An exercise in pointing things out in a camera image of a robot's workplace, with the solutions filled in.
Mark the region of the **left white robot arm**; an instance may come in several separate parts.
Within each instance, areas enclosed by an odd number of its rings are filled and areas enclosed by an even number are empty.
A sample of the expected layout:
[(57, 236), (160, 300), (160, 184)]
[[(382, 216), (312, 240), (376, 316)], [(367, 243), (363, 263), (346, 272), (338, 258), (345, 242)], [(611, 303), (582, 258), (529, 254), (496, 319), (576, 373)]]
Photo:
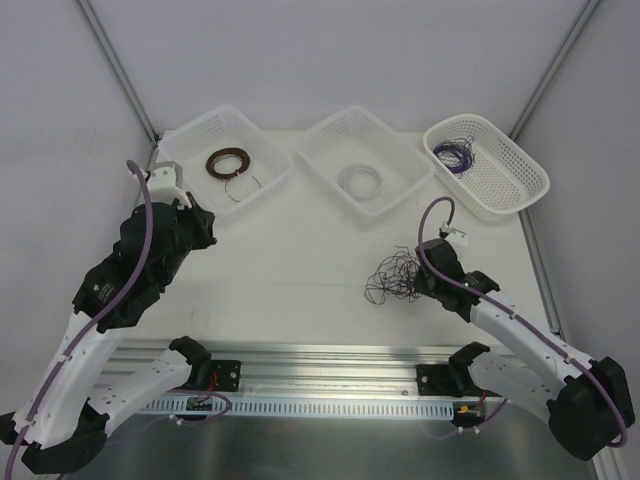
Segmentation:
[(88, 465), (130, 416), (175, 388), (205, 390), (210, 353), (188, 336), (152, 364), (97, 388), (106, 361), (145, 310), (159, 301), (186, 256), (215, 244), (213, 213), (155, 202), (121, 224), (112, 253), (85, 276), (58, 351), (38, 390), (1, 417), (1, 440), (34, 474), (74, 473)]

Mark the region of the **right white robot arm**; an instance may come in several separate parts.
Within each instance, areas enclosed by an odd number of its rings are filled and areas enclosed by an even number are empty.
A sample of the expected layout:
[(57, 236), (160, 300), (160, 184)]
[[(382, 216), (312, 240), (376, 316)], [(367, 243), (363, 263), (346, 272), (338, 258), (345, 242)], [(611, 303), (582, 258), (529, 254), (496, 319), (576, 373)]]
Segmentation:
[(519, 313), (499, 285), (480, 271), (463, 270), (443, 238), (420, 243), (415, 290), (488, 333), (516, 357), (472, 342), (450, 356), (429, 385), (455, 397), (488, 390), (545, 422), (572, 456), (589, 460), (606, 447), (621, 448), (635, 414), (626, 374), (613, 358), (600, 360)]

